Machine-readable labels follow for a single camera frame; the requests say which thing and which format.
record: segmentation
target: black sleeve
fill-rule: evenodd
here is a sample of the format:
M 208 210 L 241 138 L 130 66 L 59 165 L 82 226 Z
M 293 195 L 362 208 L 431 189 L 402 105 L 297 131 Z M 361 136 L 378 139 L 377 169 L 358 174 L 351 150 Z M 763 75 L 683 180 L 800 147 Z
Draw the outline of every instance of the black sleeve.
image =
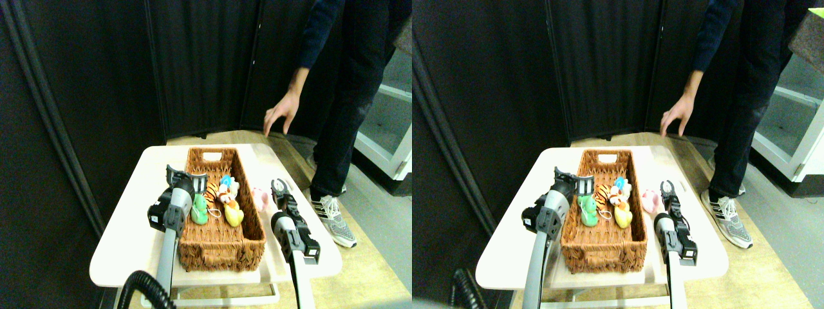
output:
M 311 68 L 321 53 L 326 38 L 335 23 L 338 12 L 344 6 L 344 0 L 317 0 L 311 7 L 309 20 L 303 29 L 303 40 L 297 54 L 299 68 Z
M 721 44 L 729 18 L 737 6 L 737 0 L 709 0 L 709 6 L 704 13 L 704 23 L 701 24 L 698 40 L 695 42 L 695 57 L 692 59 L 694 70 L 701 72 L 707 70 L 709 61 L 713 59 L 715 51 Z

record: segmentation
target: wicker basket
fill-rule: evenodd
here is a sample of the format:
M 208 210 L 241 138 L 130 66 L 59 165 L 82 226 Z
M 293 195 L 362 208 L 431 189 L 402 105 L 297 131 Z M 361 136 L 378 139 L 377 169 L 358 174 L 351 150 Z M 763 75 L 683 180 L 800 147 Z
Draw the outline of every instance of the wicker basket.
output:
M 598 160 L 599 155 L 616 155 L 614 163 Z M 595 176 L 596 185 L 609 185 L 618 176 L 632 184 L 630 204 L 632 222 L 622 229 L 615 219 L 600 218 L 595 227 L 581 223 L 581 208 L 577 197 L 561 231 L 561 253 L 566 259 L 569 271 L 576 273 L 634 272 L 644 267 L 647 255 L 647 229 L 641 212 L 635 166 L 630 150 L 587 149 L 581 156 L 578 176 Z M 614 213 L 614 207 L 607 202 L 607 209 Z
M 220 160 L 204 160 L 204 153 L 207 152 L 221 153 Z M 187 219 L 178 246 L 180 265 L 186 271 L 257 269 L 263 256 L 266 233 L 260 223 L 237 149 L 192 147 L 186 160 L 186 172 L 195 175 L 206 173 L 210 183 L 219 182 L 224 175 L 235 177 L 235 181 L 241 185 L 236 201 L 243 210 L 244 218 L 237 227 L 229 226 L 225 214 L 220 218 L 208 216 L 208 222 L 204 225 L 192 222 L 191 218 Z M 215 200 L 214 204 L 208 206 L 223 212 L 220 201 Z

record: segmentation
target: tan carpet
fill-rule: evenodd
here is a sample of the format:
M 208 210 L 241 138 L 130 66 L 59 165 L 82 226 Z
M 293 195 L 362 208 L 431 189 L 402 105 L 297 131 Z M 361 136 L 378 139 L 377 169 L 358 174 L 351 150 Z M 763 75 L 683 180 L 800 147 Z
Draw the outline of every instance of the tan carpet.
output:
M 590 138 L 573 143 L 573 147 L 660 145 L 670 149 L 681 170 L 700 194 L 706 190 L 713 171 L 686 138 L 661 138 L 654 133 L 615 136 L 610 142 Z M 686 282 L 689 308 L 812 308 L 801 288 L 781 263 L 770 244 L 747 215 L 747 206 L 737 206 L 738 214 L 752 236 L 751 249 L 729 243 L 715 228 L 729 256 L 729 270 L 720 278 Z M 570 291 L 547 291 L 546 302 L 571 301 Z M 667 295 L 665 286 L 599 288 L 577 296 L 578 301 Z M 523 292 L 516 293 L 512 308 L 521 308 Z
M 314 171 L 306 164 L 297 151 L 280 133 L 272 133 L 268 138 L 260 132 L 230 131 L 209 134 L 206 139 L 195 137 L 175 138 L 167 145 L 195 145 L 222 143 L 264 143 L 272 147 L 278 159 L 289 171 L 289 175 L 303 190 L 308 188 Z M 358 238 L 358 245 L 352 249 L 338 247 L 344 266 L 333 277 L 312 279 L 311 285 L 317 308 L 360 308 L 371 305 L 410 300 L 412 296 L 398 279 L 395 272 L 378 252 L 357 222 L 352 219 L 344 205 L 340 212 Z M 281 298 L 278 303 L 245 308 L 294 308 L 295 292 L 292 283 L 279 283 Z M 225 287 L 191 288 L 180 294 L 183 298 L 225 298 L 271 295 L 268 284 L 236 285 Z M 132 299 L 132 308 L 142 308 L 139 293 Z

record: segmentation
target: black pants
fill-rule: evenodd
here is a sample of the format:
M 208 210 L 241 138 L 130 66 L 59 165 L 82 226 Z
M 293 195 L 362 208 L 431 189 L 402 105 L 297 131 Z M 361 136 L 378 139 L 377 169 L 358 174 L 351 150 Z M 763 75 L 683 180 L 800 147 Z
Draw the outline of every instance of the black pants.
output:
M 346 1 L 335 100 L 314 150 L 313 194 L 340 195 L 358 128 L 381 85 L 383 68 L 395 53 L 392 43 L 411 10 L 409 0 Z
M 731 198 L 747 171 L 752 137 L 770 104 L 790 56 L 789 40 L 815 0 L 752 0 L 741 16 L 741 54 L 735 96 L 715 148 L 715 175 L 709 188 Z

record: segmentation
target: white table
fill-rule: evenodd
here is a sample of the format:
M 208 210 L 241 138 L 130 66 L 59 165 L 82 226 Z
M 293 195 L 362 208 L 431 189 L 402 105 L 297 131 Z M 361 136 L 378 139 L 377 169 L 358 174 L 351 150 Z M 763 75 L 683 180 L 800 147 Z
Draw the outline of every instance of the white table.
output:
M 253 188 L 257 187 L 269 192 L 269 183 L 272 179 L 286 180 L 292 186 L 292 194 L 297 201 L 297 207 L 306 219 L 312 236 L 321 245 L 320 261 L 317 265 L 307 265 L 303 274 L 309 278 L 317 278 L 332 276 L 340 272 L 343 266 L 340 251 L 271 147 L 264 144 L 155 146 L 143 151 L 117 203 L 115 212 L 106 225 L 103 237 L 97 244 L 89 265 L 89 276 L 92 282 L 101 287 L 119 288 L 123 286 L 126 278 L 133 271 L 139 269 L 156 276 L 163 233 L 149 227 L 146 212 L 149 205 L 154 204 L 157 197 L 168 187 L 166 164 L 170 164 L 177 170 L 184 170 L 190 147 L 237 148 L 246 177 Z M 260 214 L 266 232 L 266 245 L 257 270 L 186 272 L 180 266 L 180 261 L 175 259 L 172 287 L 291 282 L 289 265 L 280 252 L 280 244 L 272 233 L 269 221 L 276 207 L 272 206 L 268 212 Z M 176 303 L 178 306 L 210 307 L 277 302 L 280 295 L 274 284 L 272 284 L 272 289 L 274 295 L 267 297 L 181 300 L 183 302 L 176 300 Z
M 715 233 L 713 223 L 709 221 L 698 197 L 692 191 L 689 182 L 668 149 L 660 146 L 551 148 L 542 152 L 538 157 L 484 249 L 475 272 L 475 278 L 481 287 L 504 290 L 524 289 L 535 233 L 529 232 L 523 226 L 521 211 L 535 205 L 535 200 L 549 190 L 555 182 L 553 178 L 555 166 L 561 171 L 577 173 L 581 154 L 584 149 L 589 148 L 632 150 L 639 192 L 643 193 L 646 189 L 658 189 L 663 180 L 670 180 L 675 185 L 678 199 L 681 201 L 681 210 L 690 222 L 691 235 L 698 245 L 697 266 L 683 266 L 685 280 L 719 277 L 727 273 L 729 267 L 727 251 L 723 248 L 721 240 Z M 647 227 L 648 244 L 644 268 L 640 272 L 571 274 L 563 255 L 559 255 L 551 271 L 547 271 L 547 277 L 551 278 L 552 282 L 548 288 L 580 290 L 637 284 L 667 284 L 667 269 L 653 229 L 653 219 L 647 213 L 644 213 L 642 218 Z M 665 300 L 668 304 L 668 297 L 657 297 L 642 302 L 622 301 L 620 304 L 621 306 L 645 306 Z M 613 302 L 615 302 L 613 307 L 619 306 L 618 301 Z M 613 302 L 588 305 L 609 307 Z M 585 302 L 580 302 L 579 305 L 587 306 Z M 574 303 L 564 304 L 564 306 L 576 307 Z

